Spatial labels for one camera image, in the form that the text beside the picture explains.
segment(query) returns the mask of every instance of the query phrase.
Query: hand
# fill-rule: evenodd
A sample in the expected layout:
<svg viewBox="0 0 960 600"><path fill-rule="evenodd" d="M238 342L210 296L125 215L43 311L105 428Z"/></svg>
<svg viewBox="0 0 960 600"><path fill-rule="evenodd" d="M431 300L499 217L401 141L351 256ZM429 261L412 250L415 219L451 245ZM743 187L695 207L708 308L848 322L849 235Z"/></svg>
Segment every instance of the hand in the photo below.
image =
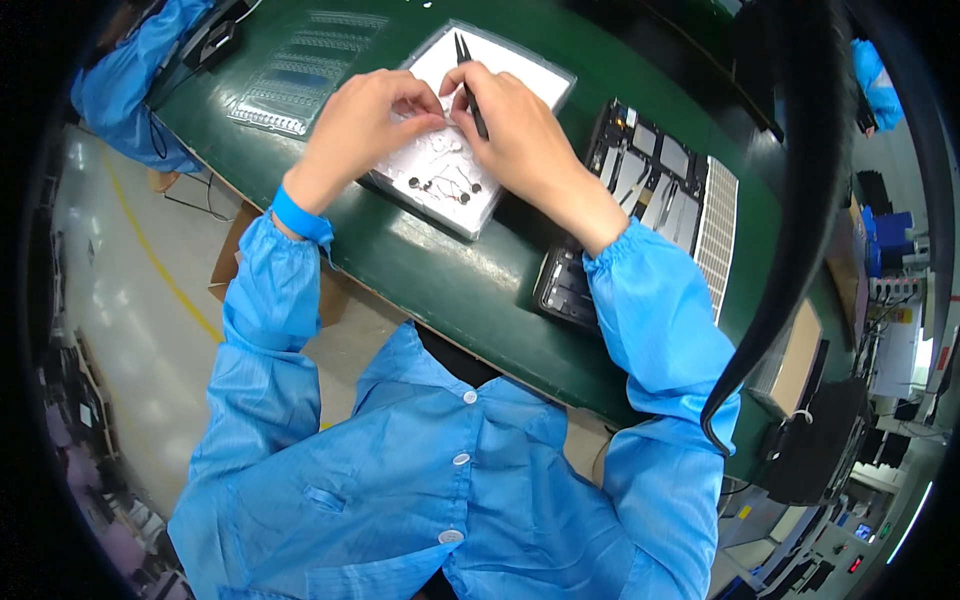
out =
<svg viewBox="0 0 960 600"><path fill-rule="evenodd" d="M415 115L396 122L392 110ZM443 127L440 100L410 71L354 75L326 101L300 162L283 176L283 187L300 208L319 215L382 157Z"/></svg>
<svg viewBox="0 0 960 600"><path fill-rule="evenodd" d="M573 154L550 107L510 73L494 75L476 61L447 73L440 95L464 82L476 96L490 140L477 135L462 88L450 118L463 130L480 165L572 233L590 255L613 243L629 225L627 215Z"/></svg>

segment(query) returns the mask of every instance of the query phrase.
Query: blue wrist strap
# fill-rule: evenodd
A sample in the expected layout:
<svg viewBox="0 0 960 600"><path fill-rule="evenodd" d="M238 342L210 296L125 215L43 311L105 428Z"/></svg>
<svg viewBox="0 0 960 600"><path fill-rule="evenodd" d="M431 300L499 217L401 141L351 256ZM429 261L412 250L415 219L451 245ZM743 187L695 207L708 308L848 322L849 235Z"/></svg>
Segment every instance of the blue wrist strap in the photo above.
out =
<svg viewBox="0 0 960 600"><path fill-rule="evenodd" d="M291 231L316 242L330 256L330 242L333 241L333 226L326 217L318 217L297 206L283 185L276 189L274 203L271 204L276 217Z"/></svg>

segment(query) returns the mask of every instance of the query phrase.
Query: clear plastic tray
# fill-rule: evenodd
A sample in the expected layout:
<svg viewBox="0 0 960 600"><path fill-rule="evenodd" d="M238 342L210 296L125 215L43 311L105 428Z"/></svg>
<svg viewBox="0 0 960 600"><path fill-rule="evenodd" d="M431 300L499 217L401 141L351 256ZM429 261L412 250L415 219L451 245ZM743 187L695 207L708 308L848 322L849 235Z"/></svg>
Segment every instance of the clear plastic tray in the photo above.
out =
<svg viewBox="0 0 960 600"><path fill-rule="evenodd" d="M576 77L503 37L458 20L447 21L399 68L409 69L439 92L444 75L457 66L454 34L461 34L474 60L494 73L509 71L556 112ZM449 115L453 95L441 98ZM463 133L449 127L419 137L382 160L369 179L467 240L476 240L502 195L499 183L473 159Z"/></svg>
<svg viewBox="0 0 960 600"><path fill-rule="evenodd" d="M242 125L306 136L326 99L387 22L371 14L308 11L303 29L251 77L227 117Z"/></svg>

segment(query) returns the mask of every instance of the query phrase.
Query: power strip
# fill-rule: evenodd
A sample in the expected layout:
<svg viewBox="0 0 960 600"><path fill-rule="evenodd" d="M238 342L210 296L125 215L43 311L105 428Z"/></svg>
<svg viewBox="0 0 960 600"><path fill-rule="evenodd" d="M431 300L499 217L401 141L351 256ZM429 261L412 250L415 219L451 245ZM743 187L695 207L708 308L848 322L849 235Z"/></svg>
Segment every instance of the power strip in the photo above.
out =
<svg viewBox="0 0 960 600"><path fill-rule="evenodd" d="M871 277L870 297L875 301L906 300L923 297L924 279L921 277Z"/></svg>

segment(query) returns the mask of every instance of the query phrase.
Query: left hand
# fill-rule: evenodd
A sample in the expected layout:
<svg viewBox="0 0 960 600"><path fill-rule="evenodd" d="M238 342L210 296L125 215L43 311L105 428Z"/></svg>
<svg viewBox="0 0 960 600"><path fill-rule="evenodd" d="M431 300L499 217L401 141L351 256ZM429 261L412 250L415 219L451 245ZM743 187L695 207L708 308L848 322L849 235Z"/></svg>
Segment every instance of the left hand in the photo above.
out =
<svg viewBox="0 0 960 600"><path fill-rule="evenodd" d="M393 110L415 115L396 122L390 118ZM382 157L445 126L437 95L410 71L354 75L326 101L300 162L283 176L283 187L300 208L319 215Z"/></svg>

